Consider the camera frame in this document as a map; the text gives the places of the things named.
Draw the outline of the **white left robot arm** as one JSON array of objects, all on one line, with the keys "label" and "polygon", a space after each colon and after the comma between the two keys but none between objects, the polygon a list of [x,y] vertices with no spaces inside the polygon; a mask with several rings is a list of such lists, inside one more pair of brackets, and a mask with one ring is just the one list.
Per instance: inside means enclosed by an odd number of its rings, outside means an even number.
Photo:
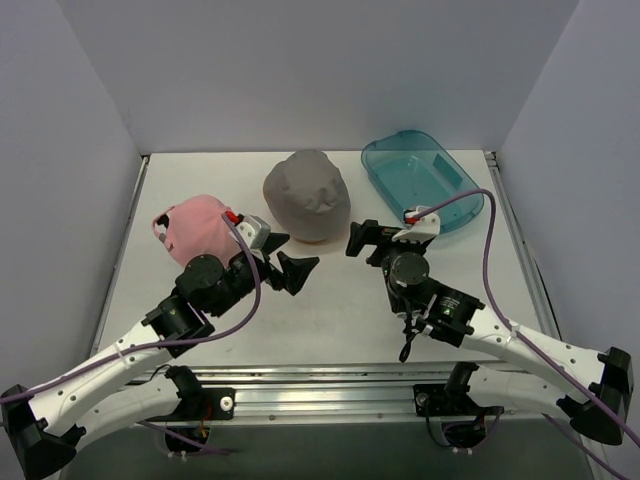
[{"label": "white left robot arm", "polygon": [[129,383],[213,335],[210,317],[224,315],[262,283],[296,295],[319,260],[287,256],[280,248],[288,239],[271,233],[260,250],[239,253],[228,264],[211,254],[196,256],[171,294],[112,345],[51,387],[6,390],[4,429],[25,478],[49,477],[92,441],[136,422],[198,416],[204,389],[186,366],[169,366],[142,385]]}]

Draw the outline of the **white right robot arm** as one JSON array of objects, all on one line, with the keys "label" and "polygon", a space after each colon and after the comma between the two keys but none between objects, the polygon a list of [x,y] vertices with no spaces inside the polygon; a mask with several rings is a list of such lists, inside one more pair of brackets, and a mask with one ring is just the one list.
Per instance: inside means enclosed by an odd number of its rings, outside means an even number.
[{"label": "white right robot arm", "polygon": [[375,220],[350,226],[345,253],[373,247],[369,266],[380,269],[390,308],[404,321],[405,362],[420,335],[477,351],[517,367],[491,370],[459,362],[444,388],[455,412],[473,406],[503,407],[565,418],[579,434],[619,446],[633,394],[632,360],[619,348],[604,352],[577,347],[500,316],[498,309],[434,279],[425,257],[439,232],[436,215],[412,218],[407,227]]}]

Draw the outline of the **grey bucket hat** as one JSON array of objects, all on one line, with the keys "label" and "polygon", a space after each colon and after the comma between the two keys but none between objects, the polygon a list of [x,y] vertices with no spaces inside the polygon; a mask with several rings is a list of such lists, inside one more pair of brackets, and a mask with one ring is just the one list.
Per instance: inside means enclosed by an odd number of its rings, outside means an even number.
[{"label": "grey bucket hat", "polygon": [[349,222],[347,185],[320,150],[299,150],[277,163],[262,191],[271,215],[291,237],[303,231],[338,232]]}]

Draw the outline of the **light pink baseball cap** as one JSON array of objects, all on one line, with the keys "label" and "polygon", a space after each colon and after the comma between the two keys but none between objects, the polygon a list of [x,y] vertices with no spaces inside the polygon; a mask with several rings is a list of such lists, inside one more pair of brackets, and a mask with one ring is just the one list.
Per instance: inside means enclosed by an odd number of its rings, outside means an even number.
[{"label": "light pink baseball cap", "polygon": [[181,267],[209,254],[227,266],[241,248],[223,220],[228,207],[214,196],[201,194],[169,207],[152,221],[152,231]]}]

